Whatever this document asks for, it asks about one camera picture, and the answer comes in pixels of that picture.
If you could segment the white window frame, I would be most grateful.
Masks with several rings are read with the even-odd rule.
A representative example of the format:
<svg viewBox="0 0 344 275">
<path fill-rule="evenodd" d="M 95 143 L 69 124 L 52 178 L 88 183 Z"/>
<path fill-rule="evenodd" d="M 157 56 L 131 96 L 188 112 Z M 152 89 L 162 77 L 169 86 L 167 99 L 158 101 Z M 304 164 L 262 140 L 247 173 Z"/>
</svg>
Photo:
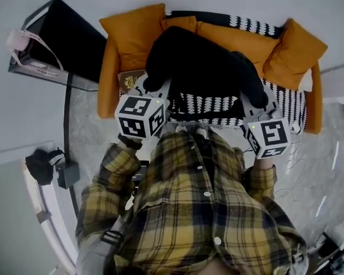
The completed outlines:
<svg viewBox="0 0 344 275">
<path fill-rule="evenodd" d="M 51 218 L 40 224 L 48 244 L 59 260 L 58 266 L 50 275 L 76 275 L 78 249 L 71 232 L 75 223 L 74 211 L 65 209 L 67 204 L 61 200 L 62 189 L 57 188 L 54 183 L 40 186 L 29 173 L 25 162 L 22 163 L 22 170 L 35 214 L 40 211 L 51 213 Z"/>
</svg>

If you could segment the person's right forearm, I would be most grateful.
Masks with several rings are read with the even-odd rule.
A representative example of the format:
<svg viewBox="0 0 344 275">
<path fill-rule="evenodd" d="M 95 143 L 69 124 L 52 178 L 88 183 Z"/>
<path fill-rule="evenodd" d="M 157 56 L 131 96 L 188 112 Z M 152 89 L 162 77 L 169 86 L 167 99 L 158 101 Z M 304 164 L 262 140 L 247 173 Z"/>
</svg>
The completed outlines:
<svg viewBox="0 0 344 275">
<path fill-rule="evenodd" d="M 274 199 L 274 186 L 277 181 L 273 158 L 255 159 L 252 167 L 244 172 L 247 193 L 258 201 Z"/>
</svg>

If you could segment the black wristband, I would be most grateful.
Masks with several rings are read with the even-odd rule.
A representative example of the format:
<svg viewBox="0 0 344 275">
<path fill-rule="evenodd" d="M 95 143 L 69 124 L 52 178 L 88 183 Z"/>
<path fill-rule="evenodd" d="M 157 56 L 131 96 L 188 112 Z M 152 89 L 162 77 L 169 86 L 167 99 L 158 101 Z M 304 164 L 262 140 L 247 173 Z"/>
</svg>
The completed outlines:
<svg viewBox="0 0 344 275">
<path fill-rule="evenodd" d="M 142 148 L 142 142 L 118 134 L 118 139 L 127 147 L 132 150 L 139 150 Z"/>
</svg>

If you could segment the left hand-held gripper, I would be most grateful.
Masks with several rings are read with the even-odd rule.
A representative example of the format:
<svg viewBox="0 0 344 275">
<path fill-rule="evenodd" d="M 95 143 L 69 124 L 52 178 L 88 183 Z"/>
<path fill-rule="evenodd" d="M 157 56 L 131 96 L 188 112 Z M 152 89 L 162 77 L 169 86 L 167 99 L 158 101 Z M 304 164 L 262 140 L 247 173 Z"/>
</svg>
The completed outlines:
<svg viewBox="0 0 344 275">
<path fill-rule="evenodd" d="M 157 134 L 167 121 L 167 108 L 171 79 L 161 86 L 158 97 L 144 97 L 148 90 L 144 84 L 147 78 L 138 78 L 136 92 L 138 96 L 122 95 L 115 111 L 120 134 L 122 136 L 149 139 Z"/>
</svg>

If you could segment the yellow plaid shirt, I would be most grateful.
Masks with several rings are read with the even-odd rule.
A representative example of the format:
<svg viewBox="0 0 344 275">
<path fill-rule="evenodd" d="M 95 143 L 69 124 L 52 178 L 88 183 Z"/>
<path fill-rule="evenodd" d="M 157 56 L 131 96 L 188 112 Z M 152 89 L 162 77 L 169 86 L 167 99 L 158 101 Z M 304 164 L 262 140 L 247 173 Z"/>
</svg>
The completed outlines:
<svg viewBox="0 0 344 275">
<path fill-rule="evenodd" d="M 165 132 L 140 184 L 102 182 L 81 195 L 75 236 L 110 248 L 108 275 L 294 275 L 307 245 L 275 202 L 245 189 L 242 150 L 207 129 Z"/>
</svg>

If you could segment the black white striped blanket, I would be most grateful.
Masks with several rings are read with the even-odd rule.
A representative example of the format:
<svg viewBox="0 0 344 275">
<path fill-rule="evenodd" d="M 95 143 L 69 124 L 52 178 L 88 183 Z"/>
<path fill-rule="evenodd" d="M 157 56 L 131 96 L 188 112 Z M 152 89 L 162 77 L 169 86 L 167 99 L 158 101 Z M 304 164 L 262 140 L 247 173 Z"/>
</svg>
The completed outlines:
<svg viewBox="0 0 344 275">
<path fill-rule="evenodd" d="M 198 22 L 206 22 L 217 26 L 225 26 L 245 30 L 251 33 L 259 34 L 265 37 L 277 39 L 283 32 L 283 27 L 277 27 L 268 23 L 257 20 L 244 18 L 235 15 L 219 14 L 205 11 L 182 11 L 182 10 L 166 10 L 166 18 L 188 17 L 195 16 Z M 288 119 L 289 125 L 297 121 L 301 127 L 301 132 L 304 132 L 307 120 L 306 96 L 304 91 L 293 91 L 285 89 L 278 85 L 268 82 L 261 78 L 262 83 L 269 87 L 283 111 L 283 115 Z M 202 113 L 222 112 L 229 110 L 236 98 L 230 97 L 199 97 L 187 93 L 181 93 L 180 97 L 173 100 L 173 114 L 169 120 L 176 122 L 175 114 L 181 115 L 180 121 L 185 121 L 187 115 L 197 115 Z M 209 117 L 207 119 L 197 120 L 203 124 L 217 125 L 223 127 L 239 127 L 241 120 L 236 117 Z"/>
</svg>

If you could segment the long orange cushion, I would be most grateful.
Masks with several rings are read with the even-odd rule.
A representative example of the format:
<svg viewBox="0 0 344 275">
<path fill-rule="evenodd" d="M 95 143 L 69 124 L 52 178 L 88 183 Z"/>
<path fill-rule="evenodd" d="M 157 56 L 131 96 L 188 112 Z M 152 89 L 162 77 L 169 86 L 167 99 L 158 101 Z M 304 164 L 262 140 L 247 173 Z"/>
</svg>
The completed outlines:
<svg viewBox="0 0 344 275">
<path fill-rule="evenodd" d="M 197 34 L 229 51 L 244 54 L 254 64 L 260 78 L 264 77 L 265 62 L 279 44 L 278 39 L 205 22 L 198 22 Z"/>
</svg>

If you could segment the brown booklet with gold emblem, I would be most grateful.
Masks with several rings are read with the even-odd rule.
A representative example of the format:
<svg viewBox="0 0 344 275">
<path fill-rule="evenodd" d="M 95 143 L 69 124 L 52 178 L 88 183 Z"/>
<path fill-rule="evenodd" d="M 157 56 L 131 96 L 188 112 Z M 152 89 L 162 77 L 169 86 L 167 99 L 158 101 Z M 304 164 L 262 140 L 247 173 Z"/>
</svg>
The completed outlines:
<svg viewBox="0 0 344 275">
<path fill-rule="evenodd" d="M 145 73 L 145 69 L 120 72 L 118 74 L 118 80 L 121 93 L 127 93 L 135 85 L 137 79 Z"/>
</svg>

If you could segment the grey box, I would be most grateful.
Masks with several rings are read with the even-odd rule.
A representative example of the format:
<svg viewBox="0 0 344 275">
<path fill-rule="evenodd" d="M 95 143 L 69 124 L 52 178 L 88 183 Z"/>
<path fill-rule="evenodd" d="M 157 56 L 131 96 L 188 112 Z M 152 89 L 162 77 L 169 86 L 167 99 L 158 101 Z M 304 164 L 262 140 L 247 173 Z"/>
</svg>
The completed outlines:
<svg viewBox="0 0 344 275">
<path fill-rule="evenodd" d="M 58 186 L 63 189 L 69 189 L 80 180 L 79 165 L 75 162 L 59 163 L 55 165 L 55 169 Z"/>
</svg>

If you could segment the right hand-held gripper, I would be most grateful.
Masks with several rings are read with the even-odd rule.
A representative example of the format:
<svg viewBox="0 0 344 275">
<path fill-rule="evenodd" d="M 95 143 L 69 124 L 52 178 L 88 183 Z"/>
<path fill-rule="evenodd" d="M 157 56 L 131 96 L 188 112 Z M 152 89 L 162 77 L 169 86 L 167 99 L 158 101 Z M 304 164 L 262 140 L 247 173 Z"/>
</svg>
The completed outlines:
<svg viewBox="0 0 344 275">
<path fill-rule="evenodd" d="M 267 159 L 282 155 L 291 143 L 290 128 L 286 118 L 268 120 L 267 113 L 277 109 L 273 92 L 266 92 L 266 109 L 255 108 L 249 98 L 240 93 L 245 117 L 243 134 L 258 159 Z"/>
</svg>

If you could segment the black cabinet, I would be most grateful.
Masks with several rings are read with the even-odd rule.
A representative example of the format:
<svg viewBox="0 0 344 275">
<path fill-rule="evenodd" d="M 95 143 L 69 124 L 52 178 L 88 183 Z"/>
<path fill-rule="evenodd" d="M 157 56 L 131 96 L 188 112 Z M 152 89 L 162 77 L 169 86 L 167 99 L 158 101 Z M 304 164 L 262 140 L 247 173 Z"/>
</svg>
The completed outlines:
<svg viewBox="0 0 344 275">
<path fill-rule="evenodd" d="M 38 35 L 60 60 L 35 40 L 23 52 L 16 52 L 25 65 L 47 68 L 57 77 L 20 67 L 11 57 L 8 71 L 87 92 L 99 88 L 106 38 L 63 0 L 50 0 L 28 16 L 20 29 Z"/>
</svg>

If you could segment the orange sofa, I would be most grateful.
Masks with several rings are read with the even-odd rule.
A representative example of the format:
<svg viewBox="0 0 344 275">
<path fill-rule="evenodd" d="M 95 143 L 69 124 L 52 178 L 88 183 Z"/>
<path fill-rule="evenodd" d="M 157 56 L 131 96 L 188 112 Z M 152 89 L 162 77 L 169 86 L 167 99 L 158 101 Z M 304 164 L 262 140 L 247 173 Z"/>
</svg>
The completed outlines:
<svg viewBox="0 0 344 275">
<path fill-rule="evenodd" d="M 101 66 L 97 100 L 98 115 L 104 119 L 114 116 L 119 102 L 118 74 L 120 72 L 122 71 L 120 70 L 119 53 L 115 43 L 108 36 Z M 304 132 L 318 134 L 322 127 L 323 112 L 319 62 L 304 75 L 297 91 L 304 91 L 306 96 L 307 120 Z"/>
</svg>

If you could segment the small black bag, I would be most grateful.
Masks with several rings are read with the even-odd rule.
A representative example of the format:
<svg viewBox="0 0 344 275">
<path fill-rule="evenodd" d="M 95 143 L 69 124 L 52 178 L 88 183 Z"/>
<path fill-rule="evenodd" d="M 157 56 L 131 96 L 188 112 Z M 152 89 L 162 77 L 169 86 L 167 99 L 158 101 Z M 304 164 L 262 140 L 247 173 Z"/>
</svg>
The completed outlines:
<svg viewBox="0 0 344 275">
<path fill-rule="evenodd" d="M 38 148 L 25 158 L 25 164 L 37 183 L 46 186 L 53 180 L 53 167 L 64 157 L 64 152 L 59 148 L 51 152 Z"/>
</svg>

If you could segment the person's left forearm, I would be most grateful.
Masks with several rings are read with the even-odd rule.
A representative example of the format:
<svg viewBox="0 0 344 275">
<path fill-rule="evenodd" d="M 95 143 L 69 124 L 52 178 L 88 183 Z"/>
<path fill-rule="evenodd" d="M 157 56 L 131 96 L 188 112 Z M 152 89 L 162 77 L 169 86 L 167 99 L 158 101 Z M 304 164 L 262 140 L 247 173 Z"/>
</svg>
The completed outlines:
<svg viewBox="0 0 344 275">
<path fill-rule="evenodd" d="M 99 179 L 107 184 L 115 184 L 118 179 L 130 180 L 141 168 L 136 152 L 137 150 L 127 148 L 120 140 L 118 143 L 111 143 L 101 162 Z"/>
</svg>

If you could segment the small orange cushion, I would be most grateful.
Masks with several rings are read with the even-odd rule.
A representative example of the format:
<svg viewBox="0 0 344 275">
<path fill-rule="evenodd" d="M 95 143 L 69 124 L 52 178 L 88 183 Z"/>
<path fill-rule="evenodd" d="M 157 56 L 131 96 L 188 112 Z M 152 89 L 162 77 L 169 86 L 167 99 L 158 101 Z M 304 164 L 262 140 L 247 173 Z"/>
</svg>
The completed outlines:
<svg viewBox="0 0 344 275">
<path fill-rule="evenodd" d="M 166 18 L 161 21 L 161 27 L 163 31 L 172 26 L 177 26 L 195 33 L 197 25 L 198 23 L 195 16 Z"/>
</svg>

